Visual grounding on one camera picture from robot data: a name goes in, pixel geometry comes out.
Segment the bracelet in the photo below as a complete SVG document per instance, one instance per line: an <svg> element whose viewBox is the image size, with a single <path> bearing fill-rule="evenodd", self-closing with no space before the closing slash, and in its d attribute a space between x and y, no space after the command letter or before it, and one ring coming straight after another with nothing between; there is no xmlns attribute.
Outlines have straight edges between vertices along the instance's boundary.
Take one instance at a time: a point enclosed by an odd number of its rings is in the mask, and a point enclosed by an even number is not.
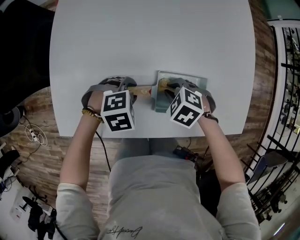
<svg viewBox="0 0 300 240"><path fill-rule="evenodd" d="M219 123L219 120L216 117L214 117L213 115L211 115L210 112L203 113L203 116L207 119L212 119L212 120L216 121L217 123Z"/></svg>
<svg viewBox="0 0 300 240"><path fill-rule="evenodd" d="M100 121L101 123L104 123L102 117L96 113L94 110L90 109L89 107L85 107L82 109L82 114L88 114L91 117L95 117L97 118L98 121Z"/></svg>

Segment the gray t-shirt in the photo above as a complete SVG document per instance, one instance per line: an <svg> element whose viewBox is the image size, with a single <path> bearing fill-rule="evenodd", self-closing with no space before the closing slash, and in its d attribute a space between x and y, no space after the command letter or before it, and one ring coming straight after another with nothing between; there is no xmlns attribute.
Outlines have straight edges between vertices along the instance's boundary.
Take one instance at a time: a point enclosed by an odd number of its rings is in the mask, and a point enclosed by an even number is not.
<svg viewBox="0 0 300 240"><path fill-rule="evenodd" d="M200 204L194 164L170 157L129 157L114 165L108 220L101 231L81 187L61 183L56 208L68 240L261 239L245 183L222 192L214 218ZM56 231L54 239L63 238Z"/></svg>

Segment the gray glove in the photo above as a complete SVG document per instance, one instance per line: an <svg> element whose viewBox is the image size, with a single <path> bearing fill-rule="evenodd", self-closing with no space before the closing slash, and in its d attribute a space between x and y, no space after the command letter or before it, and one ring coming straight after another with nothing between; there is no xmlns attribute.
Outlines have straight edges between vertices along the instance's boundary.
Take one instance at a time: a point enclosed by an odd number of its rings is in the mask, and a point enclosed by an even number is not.
<svg viewBox="0 0 300 240"><path fill-rule="evenodd" d="M135 80L130 77L121 77L121 76L108 77L103 81L101 81L99 84L90 86L90 88L83 95L81 99L81 103L83 107L87 107L90 96L93 91L105 92L111 90L113 92L119 92L125 90L127 87L135 87L135 86L136 86ZM137 96L133 94L130 94L130 96L133 104L136 101Z"/></svg>
<svg viewBox="0 0 300 240"><path fill-rule="evenodd" d="M175 89L175 96L179 93L181 87L185 87L193 92L198 91L201 94L206 96L206 98L210 104L211 113L213 113L216 109L216 103L215 103L215 100L213 99L211 93L205 89L198 88L197 85L195 85L194 83L192 83L188 80L184 80L183 78L172 79L172 80L170 80L168 87Z"/></svg>

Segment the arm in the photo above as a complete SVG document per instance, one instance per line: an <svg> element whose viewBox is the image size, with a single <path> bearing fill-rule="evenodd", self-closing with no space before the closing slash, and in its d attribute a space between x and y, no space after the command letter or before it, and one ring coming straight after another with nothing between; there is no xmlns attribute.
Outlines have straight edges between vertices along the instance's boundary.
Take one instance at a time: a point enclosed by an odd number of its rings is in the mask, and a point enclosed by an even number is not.
<svg viewBox="0 0 300 240"><path fill-rule="evenodd" d="M203 98L203 104L204 110L210 111L206 98ZM217 208L217 220L224 228L228 239L261 239L238 156L216 121L202 116L198 122L209 143L222 190Z"/></svg>
<svg viewBox="0 0 300 240"><path fill-rule="evenodd" d="M102 99L103 92L93 92L89 100L89 106L99 113ZM86 114L81 117L62 163L61 183L73 183L86 190L90 171L90 150L99 124L100 122L95 117Z"/></svg>
<svg viewBox="0 0 300 240"><path fill-rule="evenodd" d="M92 93L89 106L100 112L102 92ZM85 193L90 171L90 150L99 126L95 117L83 115L62 163L57 190L57 224L67 239L96 240L99 228L94 220L92 204ZM62 237L58 231L55 240Z"/></svg>
<svg viewBox="0 0 300 240"><path fill-rule="evenodd" d="M198 122L210 146L221 190L223 191L234 183L245 183L245 176L240 160L218 123L204 116Z"/></svg>

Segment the power strip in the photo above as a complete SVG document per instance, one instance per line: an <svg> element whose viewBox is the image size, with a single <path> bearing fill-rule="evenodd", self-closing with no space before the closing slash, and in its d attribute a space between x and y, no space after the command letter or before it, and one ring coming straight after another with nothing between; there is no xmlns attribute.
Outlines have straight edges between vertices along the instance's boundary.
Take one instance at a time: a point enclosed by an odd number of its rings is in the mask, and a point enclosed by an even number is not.
<svg viewBox="0 0 300 240"><path fill-rule="evenodd" d="M38 135L33 132L32 128L29 128L29 131L30 131L30 134L32 136L32 139L34 141L38 142Z"/></svg>

